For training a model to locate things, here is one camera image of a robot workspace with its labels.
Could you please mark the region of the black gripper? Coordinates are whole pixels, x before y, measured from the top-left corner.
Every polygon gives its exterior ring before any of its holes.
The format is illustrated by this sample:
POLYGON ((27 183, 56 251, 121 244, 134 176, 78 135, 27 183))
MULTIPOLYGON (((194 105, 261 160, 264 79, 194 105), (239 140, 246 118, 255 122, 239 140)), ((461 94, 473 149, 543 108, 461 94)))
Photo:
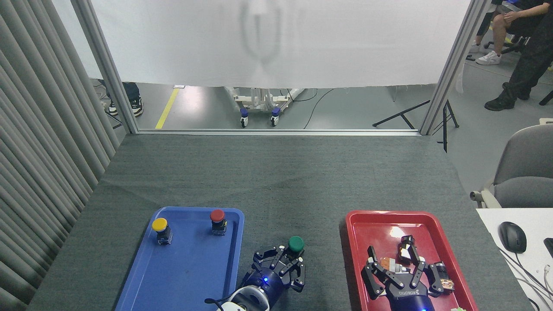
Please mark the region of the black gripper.
POLYGON ((362 270, 362 278, 366 291, 371 300, 376 300, 385 288, 377 283, 375 277, 386 288, 386 297, 391 311, 434 311, 434 305, 429 297, 439 297, 445 290, 441 282, 436 264, 428 264, 419 257, 412 255, 411 262, 415 266, 410 286, 395 276, 395 272, 385 269, 377 260, 375 248, 367 248, 368 259, 362 270), (430 287, 420 282, 423 273, 426 275, 430 287))
POLYGON ((275 304, 286 289, 301 293, 306 284, 305 263, 302 257, 291 260, 289 254, 289 246, 284 245, 256 250, 242 287, 262 289, 269 304, 275 304))

